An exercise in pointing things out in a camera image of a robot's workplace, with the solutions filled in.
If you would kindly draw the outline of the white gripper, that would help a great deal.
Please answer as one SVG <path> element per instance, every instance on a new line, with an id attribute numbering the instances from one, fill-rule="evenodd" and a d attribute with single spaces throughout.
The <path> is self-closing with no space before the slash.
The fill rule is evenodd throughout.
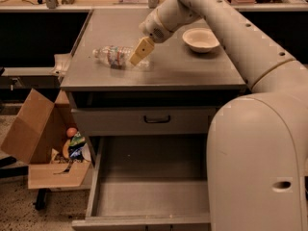
<path id="1" fill-rule="evenodd" d="M 146 58 L 154 50 L 155 43 L 163 43 L 173 36 L 173 32 L 161 21 L 157 10 L 152 11 L 140 24 L 140 30 L 146 37 L 142 38 L 132 51 L 129 58 L 132 65 L 137 65 Z"/>

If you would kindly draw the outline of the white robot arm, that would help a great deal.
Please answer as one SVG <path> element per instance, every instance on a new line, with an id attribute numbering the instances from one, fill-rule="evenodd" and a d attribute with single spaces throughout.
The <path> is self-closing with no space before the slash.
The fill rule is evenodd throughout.
<path id="1" fill-rule="evenodd" d="M 307 231 L 308 69 L 224 0 L 166 0 L 141 24 L 137 64 L 202 17 L 251 93 L 218 110 L 207 140 L 212 231 Z"/>

